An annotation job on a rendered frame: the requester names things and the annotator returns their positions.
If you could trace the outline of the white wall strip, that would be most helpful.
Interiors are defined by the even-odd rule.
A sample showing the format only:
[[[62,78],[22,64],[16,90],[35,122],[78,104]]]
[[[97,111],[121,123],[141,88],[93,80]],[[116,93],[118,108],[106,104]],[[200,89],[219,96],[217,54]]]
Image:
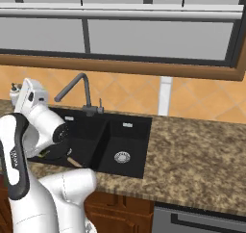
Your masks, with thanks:
[[[172,90],[173,78],[168,76],[160,77],[160,92],[159,92],[159,105],[158,105],[158,115],[168,116],[171,90]]]

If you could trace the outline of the brown wooden window frame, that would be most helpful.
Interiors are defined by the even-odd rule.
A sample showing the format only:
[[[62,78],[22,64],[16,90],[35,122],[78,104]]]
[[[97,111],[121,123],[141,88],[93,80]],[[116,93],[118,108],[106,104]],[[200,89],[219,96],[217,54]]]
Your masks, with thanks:
[[[245,26],[0,17],[0,65],[240,81]]]

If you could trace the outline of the dark framed window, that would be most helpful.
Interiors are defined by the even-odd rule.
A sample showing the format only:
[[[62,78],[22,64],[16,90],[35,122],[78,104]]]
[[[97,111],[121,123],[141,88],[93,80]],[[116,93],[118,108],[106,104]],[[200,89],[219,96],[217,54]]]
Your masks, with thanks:
[[[0,0],[0,54],[233,66],[246,0]]]

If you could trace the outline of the white soap dispenser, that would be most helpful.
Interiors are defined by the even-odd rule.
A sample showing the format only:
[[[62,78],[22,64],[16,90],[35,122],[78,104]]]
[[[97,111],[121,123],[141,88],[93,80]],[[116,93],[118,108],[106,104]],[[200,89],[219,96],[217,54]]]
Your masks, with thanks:
[[[10,90],[10,99],[11,99],[13,106],[16,105],[16,102],[18,100],[18,96],[20,94],[21,88],[22,88],[21,84],[12,83],[12,87]]]

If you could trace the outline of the white window blinds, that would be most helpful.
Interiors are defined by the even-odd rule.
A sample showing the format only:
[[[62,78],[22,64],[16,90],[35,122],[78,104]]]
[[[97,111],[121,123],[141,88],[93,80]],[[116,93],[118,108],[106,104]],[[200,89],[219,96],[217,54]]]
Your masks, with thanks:
[[[237,20],[241,5],[204,5],[204,0],[185,0],[185,5],[120,4],[104,0],[0,0],[0,16],[44,18],[116,18],[116,19],[215,19]]]

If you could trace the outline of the black double sink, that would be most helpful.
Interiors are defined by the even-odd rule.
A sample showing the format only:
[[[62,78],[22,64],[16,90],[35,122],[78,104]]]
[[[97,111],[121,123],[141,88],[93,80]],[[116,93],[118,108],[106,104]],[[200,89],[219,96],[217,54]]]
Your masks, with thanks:
[[[70,155],[82,168],[97,172],[141,179],[144,173],[152,119],[143,116],[95,114],[87,116],[80,110],[54,110],[68,125],[72,148]],[[131,160],[126,164],[114,161],[119,151],[128,152]],[[32,159],[43,163],[37,156]]]

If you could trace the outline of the brown wooden cupboard panel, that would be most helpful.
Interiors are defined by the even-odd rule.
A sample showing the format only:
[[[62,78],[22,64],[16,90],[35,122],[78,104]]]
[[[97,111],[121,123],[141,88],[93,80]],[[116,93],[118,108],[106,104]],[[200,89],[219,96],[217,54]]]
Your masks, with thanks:
[[[140,215],[150,215],[154,212],[154,202],[151,200],[104,192],[92,193],[86,199],[86,205]]]

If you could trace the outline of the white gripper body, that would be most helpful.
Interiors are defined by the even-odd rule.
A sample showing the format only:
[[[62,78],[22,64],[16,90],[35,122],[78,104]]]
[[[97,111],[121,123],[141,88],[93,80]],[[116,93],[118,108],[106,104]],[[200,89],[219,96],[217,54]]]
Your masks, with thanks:
[[[14,108],[16,113],[26,114],[31,109],[34,99],[33,83],[34,80],[31,78],[24,79]]]

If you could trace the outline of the brown wooden cupboard door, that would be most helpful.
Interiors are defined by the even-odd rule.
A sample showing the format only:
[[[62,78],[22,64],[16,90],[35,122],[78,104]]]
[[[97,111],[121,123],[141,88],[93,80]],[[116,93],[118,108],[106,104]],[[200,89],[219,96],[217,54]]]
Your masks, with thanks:
[[[153,215],[87,207],[87,218],[98,233],[151,233]]]

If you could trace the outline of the silver sink drain strainer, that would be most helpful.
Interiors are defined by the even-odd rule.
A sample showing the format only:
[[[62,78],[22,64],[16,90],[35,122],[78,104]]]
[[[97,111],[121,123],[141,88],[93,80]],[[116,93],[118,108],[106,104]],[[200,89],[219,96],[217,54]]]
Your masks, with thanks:
[[[126,164],[131,160],[131,155],[125,151],[119,151],[114,155],[114,161],[118,164]]]

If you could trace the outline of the grey dishwasher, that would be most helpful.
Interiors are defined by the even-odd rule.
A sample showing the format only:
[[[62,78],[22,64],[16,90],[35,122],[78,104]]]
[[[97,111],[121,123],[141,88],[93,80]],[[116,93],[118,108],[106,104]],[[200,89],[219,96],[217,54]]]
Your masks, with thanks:
[[[246,216],[156,202],[152,233],[246,233]]]

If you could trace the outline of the dark grey tap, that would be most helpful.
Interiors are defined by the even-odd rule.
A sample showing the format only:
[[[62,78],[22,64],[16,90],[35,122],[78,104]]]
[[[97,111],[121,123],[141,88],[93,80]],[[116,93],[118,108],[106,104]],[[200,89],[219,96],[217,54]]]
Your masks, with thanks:
[[[67,86],[65,86],[58,95],[54,98],[56,102],[61,102],[62,99],[79,83],[80,80],[84,81],[86,104],[83,106],[82,111],[86,113],[88,117],[93,117],[98,114],[97,108],[99,106],[91,105],[89,81],[85,73],[79,73]]]

